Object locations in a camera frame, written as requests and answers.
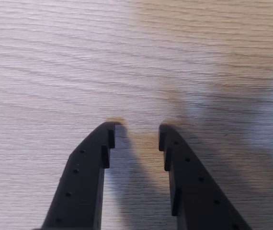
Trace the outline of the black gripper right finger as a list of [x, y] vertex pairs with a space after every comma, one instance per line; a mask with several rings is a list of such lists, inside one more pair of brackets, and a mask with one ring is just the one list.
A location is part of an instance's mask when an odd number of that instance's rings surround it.
[[177, 130], [159, 126], [159, 150], [169, 173], [171, 214], [179, 230], [249, 230], [194, 151]]

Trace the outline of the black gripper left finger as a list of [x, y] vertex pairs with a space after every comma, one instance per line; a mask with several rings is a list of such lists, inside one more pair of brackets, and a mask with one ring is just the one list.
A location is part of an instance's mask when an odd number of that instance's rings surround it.
[[104, 171], [115, 148], [115, 123], [95, 128], [70, 154], [41, 226], [43, 230], [99, 230]]

